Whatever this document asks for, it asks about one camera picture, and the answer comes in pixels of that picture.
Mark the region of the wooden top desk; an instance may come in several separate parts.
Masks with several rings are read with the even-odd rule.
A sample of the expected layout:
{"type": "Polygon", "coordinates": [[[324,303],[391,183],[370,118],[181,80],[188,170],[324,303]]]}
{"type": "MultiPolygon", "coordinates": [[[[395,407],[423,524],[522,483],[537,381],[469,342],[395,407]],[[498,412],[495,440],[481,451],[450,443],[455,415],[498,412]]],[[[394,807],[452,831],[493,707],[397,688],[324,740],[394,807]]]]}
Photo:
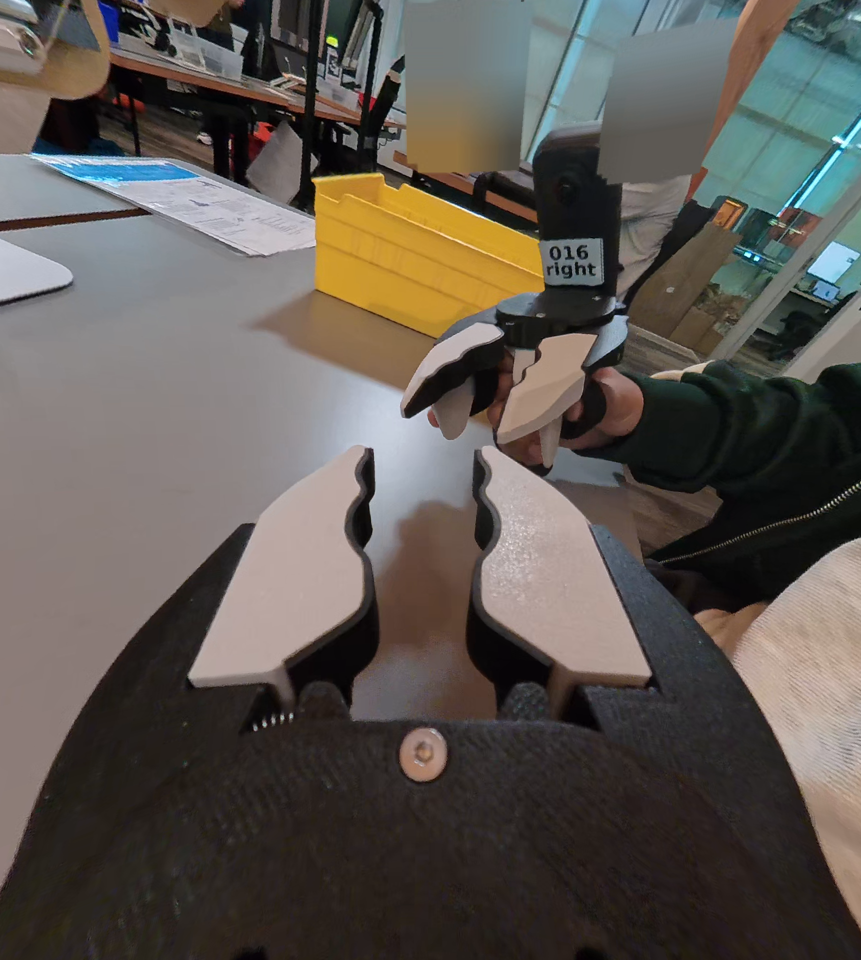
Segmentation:
{"type": "MultiPolygon", "coordinates": [[[[137,102],[187,112],[213,112],[228,117],[239,114],[259,122],[288,119],[303,134],[306,96],[302,79],[265,82],[242,76],[227,78],[206,69],[197,69],[176,57],[160,54],[147,44],[136,50],[118,44],[110,47],[109,86],[121,99],[136,155],[142,154],[137,102]]],[[[312,110],[314,149],[327,143],[357,147],[362,124],[358,94],[344,90],[344,102],[336,91],[318,88],[312,110]]]]}

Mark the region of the brown cardboard box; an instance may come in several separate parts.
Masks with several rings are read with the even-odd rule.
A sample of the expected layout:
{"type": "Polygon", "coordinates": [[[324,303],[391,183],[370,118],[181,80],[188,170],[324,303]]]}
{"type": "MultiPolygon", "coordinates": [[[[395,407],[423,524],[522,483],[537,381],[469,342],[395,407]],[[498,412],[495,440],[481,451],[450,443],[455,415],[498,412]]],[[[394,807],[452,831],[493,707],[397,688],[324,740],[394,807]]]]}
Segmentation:
{"type": "Polygon", "coordinates": [[[714,319],[695,304],[713,276],[734,258],[742,234],[708,222],[641,284],[628,309],[629,325],[690,349],[714,319]]]}

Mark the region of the person's right hand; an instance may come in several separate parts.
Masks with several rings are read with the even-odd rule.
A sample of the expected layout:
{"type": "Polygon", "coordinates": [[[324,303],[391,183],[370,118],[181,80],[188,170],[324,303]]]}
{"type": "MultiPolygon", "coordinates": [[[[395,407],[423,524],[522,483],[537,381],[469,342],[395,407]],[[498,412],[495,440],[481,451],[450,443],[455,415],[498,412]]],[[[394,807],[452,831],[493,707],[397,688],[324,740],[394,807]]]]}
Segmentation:
{"type": "MultiPolygon", "coordinates": [[[[515,356],[506,350],[497,366],[496,393],[493,402],[487,408],[485,417],[493,431],[496,431],[509,394],[514,387],[513,368],[515,356]]],[[[560,438],[563,449],[575,452],[597,450],[610,446],[620,438],[632,433],[640,423],[644,411],[644,397],[639,385],[613,367],[597,369],[591,376],[595,387],[585,390],[581,399],[561,415],[562,424],[588,424],[592,417],[584,413],[583,400],[603,403],[603,413],[590,427],[571,438],[560,438]]]]}

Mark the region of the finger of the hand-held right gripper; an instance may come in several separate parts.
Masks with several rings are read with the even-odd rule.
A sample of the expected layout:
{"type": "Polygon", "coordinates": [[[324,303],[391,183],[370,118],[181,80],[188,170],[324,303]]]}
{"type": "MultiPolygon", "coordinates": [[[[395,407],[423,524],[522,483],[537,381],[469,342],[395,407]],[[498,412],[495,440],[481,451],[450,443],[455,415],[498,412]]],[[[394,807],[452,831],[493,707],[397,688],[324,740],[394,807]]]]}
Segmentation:
{"type": "Polygon", "coordinates": [[[581,400],[586,371],[598,334],[569,333],[544,338],[504,402],[496,426],[496,444],[506,448],[537,434],[541,467],[557,457],[565,413],[581,400]]]}
{"type": "Polygon", "coordinates": [[[444,438],[459,438],[470,419],[496,399],[505,341],[506,334],[496,323],[456,323],[413,373],[400,400],[401,416],[411,419],[431,410],[444,438]]]}

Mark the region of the wooden post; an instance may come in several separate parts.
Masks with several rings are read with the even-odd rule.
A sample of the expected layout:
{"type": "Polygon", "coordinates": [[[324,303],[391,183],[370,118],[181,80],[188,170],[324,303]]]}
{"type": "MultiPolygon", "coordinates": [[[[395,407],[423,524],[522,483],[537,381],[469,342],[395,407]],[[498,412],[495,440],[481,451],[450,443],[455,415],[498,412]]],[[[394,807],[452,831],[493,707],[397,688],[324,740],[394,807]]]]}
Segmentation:
{"type": "Polygon", "coordinates": [[[747,1],[738,18],[711,132],[708,156],[766,57],[797,8],[797,1],[747,1]]]}

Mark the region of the grey desk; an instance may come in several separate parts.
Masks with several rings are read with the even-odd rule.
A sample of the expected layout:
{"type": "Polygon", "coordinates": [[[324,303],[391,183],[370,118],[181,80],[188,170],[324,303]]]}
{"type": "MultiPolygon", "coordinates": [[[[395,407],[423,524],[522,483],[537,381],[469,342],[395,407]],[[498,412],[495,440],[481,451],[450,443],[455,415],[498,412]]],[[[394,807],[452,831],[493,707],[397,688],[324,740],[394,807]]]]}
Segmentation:
{"type": "Polygon", "coordinates": [[[471,474],[491,442],[399,413],[432,340],[315,290],[310,249],[249,258],[0,155],[0,237],[71,271],[0,307],[0,887],[77,714],[240,525],[374,450],[380,645],[357,718],[485,718],[464,630],[471,474]]]}

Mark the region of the white pants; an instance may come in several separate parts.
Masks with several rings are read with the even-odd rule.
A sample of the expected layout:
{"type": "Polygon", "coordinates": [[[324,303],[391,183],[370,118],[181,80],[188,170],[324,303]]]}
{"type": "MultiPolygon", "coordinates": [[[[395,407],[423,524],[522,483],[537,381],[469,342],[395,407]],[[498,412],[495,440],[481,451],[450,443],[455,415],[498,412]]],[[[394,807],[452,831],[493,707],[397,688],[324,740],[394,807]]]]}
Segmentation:
{"type": "Polygon", "coordinates": [[[694,618],[778,739],[861,930],[861,538],[821,558],[771,602],[694,618]]]}

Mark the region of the printed instruction sheet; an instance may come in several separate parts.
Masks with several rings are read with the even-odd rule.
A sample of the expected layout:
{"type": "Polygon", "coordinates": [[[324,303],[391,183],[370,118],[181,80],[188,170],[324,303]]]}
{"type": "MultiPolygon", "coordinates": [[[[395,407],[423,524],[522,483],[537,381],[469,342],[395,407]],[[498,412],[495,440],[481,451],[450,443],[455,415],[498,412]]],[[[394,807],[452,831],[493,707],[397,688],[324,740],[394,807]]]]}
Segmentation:
{"type": "Polygon", "coordinates": [[[289,206],[162,158],[34,153],[79,184],[207,236],[249,258],[313,249],[316,222],[289,206]]]}

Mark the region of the yellow plastic bin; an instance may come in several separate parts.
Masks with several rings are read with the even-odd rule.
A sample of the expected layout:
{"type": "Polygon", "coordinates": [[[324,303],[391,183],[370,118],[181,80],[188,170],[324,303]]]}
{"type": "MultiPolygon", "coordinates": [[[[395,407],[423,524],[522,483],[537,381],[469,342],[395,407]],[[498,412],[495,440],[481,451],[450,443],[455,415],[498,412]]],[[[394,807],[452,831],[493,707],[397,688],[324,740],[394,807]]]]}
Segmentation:
{"type": "Polygon", "coordinates": [[[381,174],[313,181],[315,290],[437,339],[544,289],[536,239],[381,174]]]}

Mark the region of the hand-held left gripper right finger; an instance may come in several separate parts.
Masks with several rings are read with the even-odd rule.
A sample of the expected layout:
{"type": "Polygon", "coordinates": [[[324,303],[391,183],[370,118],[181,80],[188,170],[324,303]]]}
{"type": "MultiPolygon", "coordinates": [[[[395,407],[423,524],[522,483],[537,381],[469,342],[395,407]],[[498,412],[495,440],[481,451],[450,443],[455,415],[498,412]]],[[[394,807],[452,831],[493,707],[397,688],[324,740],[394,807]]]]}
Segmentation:
{"type": "Polygon", "coordinates": [[[475,450],[466,645],[500,710],[520,684],[566,714],[583,687],[644,690],[653,668],[581,510],[496,449],[475,450]]]}

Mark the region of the dark green zip jacket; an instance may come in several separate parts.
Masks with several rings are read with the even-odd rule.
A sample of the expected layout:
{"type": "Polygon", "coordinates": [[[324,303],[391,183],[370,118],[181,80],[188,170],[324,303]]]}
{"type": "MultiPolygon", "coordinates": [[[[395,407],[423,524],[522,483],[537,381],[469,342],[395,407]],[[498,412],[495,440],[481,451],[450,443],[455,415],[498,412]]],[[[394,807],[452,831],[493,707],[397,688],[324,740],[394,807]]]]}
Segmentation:
{"type": "Polygon", "coordinates": [[[770,601],[838,547],[861,539],[861,451],[809,457],[774,491],[720,495],[712,521],[655,551],[655,570],[697,574],[739,606],[770,601]]]}

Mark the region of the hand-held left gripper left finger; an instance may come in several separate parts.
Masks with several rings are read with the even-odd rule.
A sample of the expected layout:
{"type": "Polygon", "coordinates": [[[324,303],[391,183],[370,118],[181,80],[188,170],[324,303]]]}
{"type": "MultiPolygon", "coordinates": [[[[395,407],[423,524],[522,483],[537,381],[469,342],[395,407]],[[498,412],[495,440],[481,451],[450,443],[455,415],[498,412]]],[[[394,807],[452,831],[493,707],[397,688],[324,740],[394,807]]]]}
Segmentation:
{"type": "Polygon", "coordinates": [[[187,680],[264,686],[295,707],[313,682],[353,699],[380,638],[372,533],[375,458],[354,445],[259,515],[187,680]]]}

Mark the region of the person's right forearm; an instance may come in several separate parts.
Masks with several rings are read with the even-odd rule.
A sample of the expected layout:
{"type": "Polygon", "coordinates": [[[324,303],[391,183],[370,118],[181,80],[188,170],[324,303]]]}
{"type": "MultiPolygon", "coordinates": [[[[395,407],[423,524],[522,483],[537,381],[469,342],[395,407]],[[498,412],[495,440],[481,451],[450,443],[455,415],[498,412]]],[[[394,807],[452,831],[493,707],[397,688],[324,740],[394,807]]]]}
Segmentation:
{"type": "Polygon", "coordinates": [[[622,464],[644,484],[737,500],[861,479],[861,363],[827,367],[813,383],[726,362],[628,381],[642,401],[634,429],[582,455],[622,464]]]}

